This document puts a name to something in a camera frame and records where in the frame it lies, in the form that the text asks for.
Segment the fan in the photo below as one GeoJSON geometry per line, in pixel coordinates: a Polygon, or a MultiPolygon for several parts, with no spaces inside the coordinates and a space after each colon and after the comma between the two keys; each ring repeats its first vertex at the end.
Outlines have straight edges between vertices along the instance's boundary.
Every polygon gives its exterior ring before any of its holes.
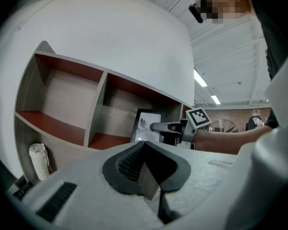
{"type": "Polygon", "coordinates": [[[213,122],[208,129],[212,132],[238,133],[237,126],[227,119],[219,119],[213,122]]]}

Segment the person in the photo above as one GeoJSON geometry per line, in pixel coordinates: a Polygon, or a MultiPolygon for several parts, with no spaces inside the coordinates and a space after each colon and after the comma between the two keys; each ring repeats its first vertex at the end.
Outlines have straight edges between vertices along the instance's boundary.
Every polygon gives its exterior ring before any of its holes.
{"type": "MultiPolygon", "coordinates": [[[[267,43],[267,64],[272,79],[288,56],[288,0],[197,0],[189,10],[199,23],[203,17],[221,23],[246,14],[257,16],[267,43]]],[[[235,134],[198,130],[193,138],[195,149],[237,154],[242,145],[255,142],[278,126],[271,111],[266,126],[235,134]]]]}
{"type": "Polygon", "coordinates": [[[260,116],[260,111],[257,108],[255,108],[252,111],[252,116],[250,117],[249,122],[248,122],[248,130],[252,130],[252,129],[263,127],[263,126],[264,126],[264,122],[260,116]]]}

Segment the ceiling light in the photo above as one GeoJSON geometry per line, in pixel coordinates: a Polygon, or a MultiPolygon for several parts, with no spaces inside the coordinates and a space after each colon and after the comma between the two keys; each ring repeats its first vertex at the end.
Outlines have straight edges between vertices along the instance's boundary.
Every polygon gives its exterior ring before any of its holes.
{"type": "Polygon", "coordinates": [[[203,78],[197,73],[197,71],[194,69],[194,79],[202,86],[206,87],[207,83],[203,80],[203,78]]]}
{"type": "Polygon", "coordinates": [[[219,99],[217,98],[216,95],[211,95],[211,98],[215,101],[215,103],[216,103],[217,105],[221,105],[221,102],[219,101],[219,99]]]}

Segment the black frame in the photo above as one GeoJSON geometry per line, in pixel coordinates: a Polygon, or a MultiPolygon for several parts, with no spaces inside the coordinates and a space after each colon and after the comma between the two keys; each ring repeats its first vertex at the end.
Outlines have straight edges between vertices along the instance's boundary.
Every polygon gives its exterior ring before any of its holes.
{"type": "MultiPolygon", "coordinates": [[[[132,133],[131,133],[131,137],[130,137],[130,142],[134,142],[135,139],[135,135],[136,135],[136,129],[138,127],[139,124],[139,120],[140,120],[140,115],[141,113],[153,113],[153,114],[161,114],[161,123],[164,122],[165,119],[165,112],[164,111],[160,111],[160,110],[150,110],[150,109],[138,109],[138,112],[136,114],[136,118],[135,118],[135,122],[133,125],[133,129],[132,129],[132,133]]],[[[163,137],[160,134],[159,136],[159,141],[163,142],[163,137]]]]}

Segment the gray plastic surface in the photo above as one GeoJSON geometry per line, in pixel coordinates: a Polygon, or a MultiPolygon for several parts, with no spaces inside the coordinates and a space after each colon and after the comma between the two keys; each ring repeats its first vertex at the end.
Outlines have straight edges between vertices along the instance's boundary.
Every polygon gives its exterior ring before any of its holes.
{"type": "Polygon", "coordinates": [[[288,127],[288,57],[265,90],[280,127],[288,127]]]}
{"type": "MultiPolygon", "coordinates": [[[[209,161],[235,160],[235,155],[179,149],[159,142],[154,143],[184,157],[191,165],[192,172],[185,185],[178,192],[167,195],[170,208],[182,214],[207,198],[222,176],[228,172],[228,169],[209,164],[209,161]]],[[[23,202],[33,211],[37,211],[64,181],[72,182],[78,186],[55,218],[55,225],[77,230],[92,227],[145,230],[163,226],[142,196],[116,192],[102,174],[102,166],[110,156],[134,144],[117,146],[76,161],[39,183],[23,202]]]]}
{"type": "Polygon", "coordinates": [[[184,215],[163,225],[142,196],[116,192],[102,175],[104,161],[133,144],[94,153],[54,173],[34,187],[24,203],[36,211],[68,181],[78,187],[54,221],[67,229],[249,229],[262,220],[288,184],[288,128],[244,145],[237,157],[156,143],[184,157],[192,167],[184,186],[166,194],[170,209],[184,215]],[[235,158],[231,169],[222,166],[235,158]]]}
{"type": "Polygon", "coordinates": [[[167,230],[233,230],[255,226],[288,184],[288,128],[275,129],[240,149],[234,166],[195,210],[167,230]]]}

